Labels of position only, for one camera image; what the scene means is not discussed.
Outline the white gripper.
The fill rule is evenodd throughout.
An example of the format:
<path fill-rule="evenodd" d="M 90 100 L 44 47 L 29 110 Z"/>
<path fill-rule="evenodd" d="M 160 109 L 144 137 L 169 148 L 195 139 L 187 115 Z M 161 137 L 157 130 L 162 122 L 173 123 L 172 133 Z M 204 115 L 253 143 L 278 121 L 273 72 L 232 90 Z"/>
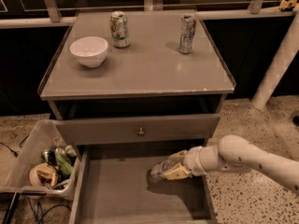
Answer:
<path fill-rule="evenodd" d="M 200 152 L 202 147 L 193 147 L 190 150 L 181 150 L 168 157 L 170 161 L 183 161 L 175 164 L 173 167 L 164 172 L 164 178 L 167 180 L 180 180 L 189 178 L 192 175 L 201 176 L 206 173 L 201 161 Z"/>

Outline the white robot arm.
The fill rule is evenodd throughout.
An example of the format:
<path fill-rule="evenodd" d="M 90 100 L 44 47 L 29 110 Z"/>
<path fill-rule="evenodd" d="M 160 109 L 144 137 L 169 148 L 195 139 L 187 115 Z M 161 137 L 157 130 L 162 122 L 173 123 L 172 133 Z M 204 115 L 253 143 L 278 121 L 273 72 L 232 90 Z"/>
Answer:
<path fill-rule="evenodd" d="M 201 20 L 212 48 L 233 83 L 233 98 L 268 98 L 275 88 L 264 75 L 278 54 L 295 17 Z M 177 179 L 210 172 L 242 173 L 251 169 L 298 192 L 298 162 L 269 153 L 237 136 L 225 135 L 209 147 L 193 147 L 177 162 Z"/>

